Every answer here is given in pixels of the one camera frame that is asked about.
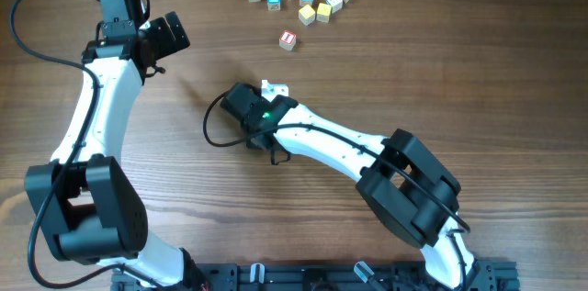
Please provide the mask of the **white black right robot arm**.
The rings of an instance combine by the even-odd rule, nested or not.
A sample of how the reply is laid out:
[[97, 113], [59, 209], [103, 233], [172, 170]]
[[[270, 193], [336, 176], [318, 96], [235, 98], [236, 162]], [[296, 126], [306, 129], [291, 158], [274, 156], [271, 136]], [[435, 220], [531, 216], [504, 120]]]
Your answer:
[[340, 126], [282, 84], [236, 84], [220, 106], [239, 122], [248, 147], [306, 156], [348, 176], [380, 223], [421, 251], [430, 277], [465, 289], [474, 257], [461, 238], [469, 232], [458, 216], [461, 186], [412, 133], [385, 137]]

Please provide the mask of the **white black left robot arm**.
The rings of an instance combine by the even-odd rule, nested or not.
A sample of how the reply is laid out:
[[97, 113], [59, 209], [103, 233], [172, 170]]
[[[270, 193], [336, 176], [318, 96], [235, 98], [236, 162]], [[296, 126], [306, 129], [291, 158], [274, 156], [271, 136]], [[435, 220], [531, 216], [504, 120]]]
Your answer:
[[43, 237], [58, 261], [112, 272], [117, 289], [207, 290], [189, 253], [149, 230], [120, 165], [132, 106], [158, 62], [188, 46], [186, 32], [175, 13], [151, 19], [150, 0], [97, 1], [102, 18], [76, 64], [83, 87], [69, 128], [50, 160], [25, 176], [30, 239]]

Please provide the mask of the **red I wooden block upper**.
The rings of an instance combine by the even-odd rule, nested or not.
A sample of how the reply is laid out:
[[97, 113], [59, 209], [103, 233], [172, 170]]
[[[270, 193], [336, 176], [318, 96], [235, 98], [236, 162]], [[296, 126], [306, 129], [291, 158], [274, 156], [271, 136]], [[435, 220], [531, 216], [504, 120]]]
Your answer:
[[279, 46], [288, 51], [292, 51], [297, 43], [297, 35], [293, 32], [285, 30], [279, 37]]

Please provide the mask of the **blue wooden block left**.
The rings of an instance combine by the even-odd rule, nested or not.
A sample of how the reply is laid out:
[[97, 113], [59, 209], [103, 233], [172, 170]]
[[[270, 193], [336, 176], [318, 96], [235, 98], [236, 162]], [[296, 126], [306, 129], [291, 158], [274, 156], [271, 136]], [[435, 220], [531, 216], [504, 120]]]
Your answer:
[[281, 0], [266, 0], [269, 11], [279, 11], [281, 9]]

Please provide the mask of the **yellow-sided wooden block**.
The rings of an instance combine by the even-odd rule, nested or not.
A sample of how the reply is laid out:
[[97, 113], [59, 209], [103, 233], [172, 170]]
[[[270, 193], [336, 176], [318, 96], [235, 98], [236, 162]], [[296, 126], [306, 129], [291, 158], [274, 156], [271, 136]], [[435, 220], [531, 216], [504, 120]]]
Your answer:
[[299, 10], [299, 20], [304, 26], [308, 26], [316, 19], [316, 12], [311, 5], [305, 5]]

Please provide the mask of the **yellow top wooden block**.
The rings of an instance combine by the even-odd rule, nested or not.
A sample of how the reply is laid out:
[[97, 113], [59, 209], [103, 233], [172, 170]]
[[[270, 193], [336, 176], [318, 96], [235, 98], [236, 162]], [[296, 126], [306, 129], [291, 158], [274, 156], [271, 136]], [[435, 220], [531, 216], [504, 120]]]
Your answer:
[[325, 3], [319, 3], [316, 10], [316, 20], [322, 23], [328, 23], [332, 14], [332, 7]]

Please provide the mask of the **plain picture wooden block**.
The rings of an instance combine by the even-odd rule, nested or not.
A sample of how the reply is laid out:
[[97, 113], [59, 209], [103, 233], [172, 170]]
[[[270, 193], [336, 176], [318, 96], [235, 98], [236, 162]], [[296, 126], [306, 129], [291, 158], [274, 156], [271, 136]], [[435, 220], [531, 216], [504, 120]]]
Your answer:
[[332, 8], [331, 13], [334, 14], [342, 9], [344, 0], [325, 0], [325, 3]]

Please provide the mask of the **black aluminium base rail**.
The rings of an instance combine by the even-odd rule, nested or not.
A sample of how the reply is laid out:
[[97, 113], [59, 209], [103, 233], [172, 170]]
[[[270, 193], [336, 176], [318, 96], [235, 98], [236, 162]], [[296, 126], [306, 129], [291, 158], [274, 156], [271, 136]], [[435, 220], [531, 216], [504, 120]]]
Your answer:
[[[312, 290], [444, 290], [423, 263], [356, 265], [262, 265], [200, 264], [208, 283], [204, 290], [312, 291]], [[472, 291], [519, 291], [515, 262], [478, 260], [467, 275]]]

